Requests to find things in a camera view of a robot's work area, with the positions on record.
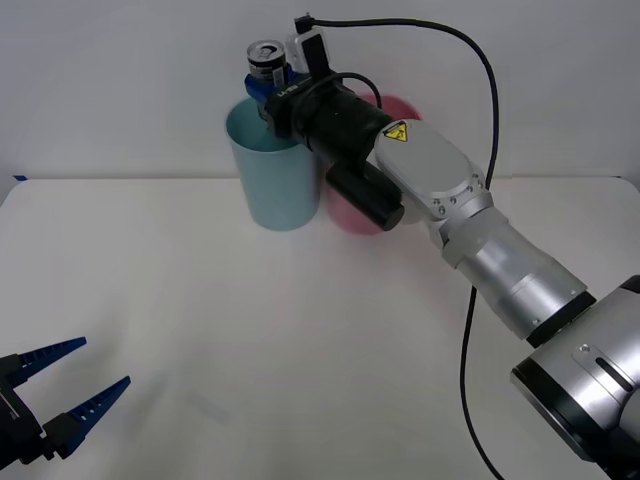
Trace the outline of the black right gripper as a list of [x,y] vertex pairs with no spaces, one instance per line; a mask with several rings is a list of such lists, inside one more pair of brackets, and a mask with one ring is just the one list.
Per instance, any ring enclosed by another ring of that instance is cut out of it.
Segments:
[[244,79],[248,95],[256,102],[259,117],[278,138],[310,140],[335,129],[335,74],[314,79],[309,73],[289,69],[282,87],[251,74]]

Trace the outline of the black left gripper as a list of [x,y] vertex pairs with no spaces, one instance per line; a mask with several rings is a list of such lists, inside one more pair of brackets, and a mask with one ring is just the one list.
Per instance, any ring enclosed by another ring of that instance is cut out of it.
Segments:
[[11,389],[26,383],[31,377],[87,344],[85,337],[52,344],[21,354],[1,358],[1,468],[16,461],[28,465],[44,457],[50,459],[48,444],[60,458],[73,454],[88,433],[131,384],[126,376],[67,412],[43,425],[43,430],[31,410]]

